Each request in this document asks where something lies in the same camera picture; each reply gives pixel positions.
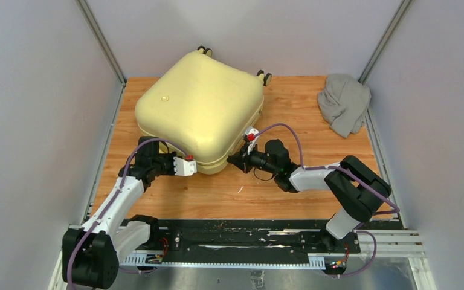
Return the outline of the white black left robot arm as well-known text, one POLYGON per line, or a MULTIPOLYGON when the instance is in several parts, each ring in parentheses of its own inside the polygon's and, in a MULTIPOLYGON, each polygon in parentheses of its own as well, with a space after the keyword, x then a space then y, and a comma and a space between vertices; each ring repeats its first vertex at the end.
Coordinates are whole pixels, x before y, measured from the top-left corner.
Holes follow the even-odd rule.
POLYGON ((115 185, 97 211, 80 228, 62 238, 62 278, 68 289, 109 289, 120 263, 140 245, 155 249, 161 233, 152 217, 141 216, 119 229, 131 207, 159 176, 192 176, 196 163, 172 140, 141 137, 120 169, 115 185))

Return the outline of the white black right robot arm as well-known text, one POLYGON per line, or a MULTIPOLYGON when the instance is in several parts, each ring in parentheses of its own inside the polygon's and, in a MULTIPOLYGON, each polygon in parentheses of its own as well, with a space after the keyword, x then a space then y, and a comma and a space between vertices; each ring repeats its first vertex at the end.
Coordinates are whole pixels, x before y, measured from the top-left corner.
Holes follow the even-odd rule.
POLYGON ((291 161, 288 149, 278 139, 269 140, 264 151, 245 143, 227 161, 243 173, 252 170, 270 173, 284 192, 331 191, 341 208, 318 233, 317 243, 327 252, 343 247, 345 237, 357 226, 369 222, 392 194, 390 185, 353 155, 338 163, 305 167, 291 161))

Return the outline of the cream suitcase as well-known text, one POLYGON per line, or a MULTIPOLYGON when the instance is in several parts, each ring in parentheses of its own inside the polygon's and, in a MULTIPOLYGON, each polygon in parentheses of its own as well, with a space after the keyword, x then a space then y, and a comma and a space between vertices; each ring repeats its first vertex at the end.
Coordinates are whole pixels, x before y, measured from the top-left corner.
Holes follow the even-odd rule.
POLYGON ((135 105, 143 135, 180 145, 207 175, 222 171, 240 148, 261 115, 272 79, 263 70, 252 75, 228 66, 212 54, 204 46, 187 53, 135 105))

